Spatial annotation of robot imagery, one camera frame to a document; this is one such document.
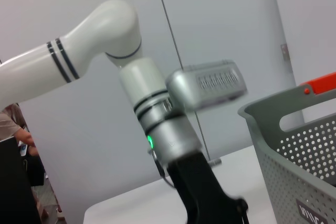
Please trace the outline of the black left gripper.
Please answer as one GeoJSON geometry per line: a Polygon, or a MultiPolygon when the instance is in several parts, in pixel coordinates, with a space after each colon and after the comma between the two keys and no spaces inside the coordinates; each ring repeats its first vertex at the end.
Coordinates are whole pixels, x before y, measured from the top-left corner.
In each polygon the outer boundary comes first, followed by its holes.
{"type": "Polygon", "coordinates": [[[174,160],[167,172],[186,208],[187,223],[249,223],[246,201],[225,194],[203,153],[174,160]]]}

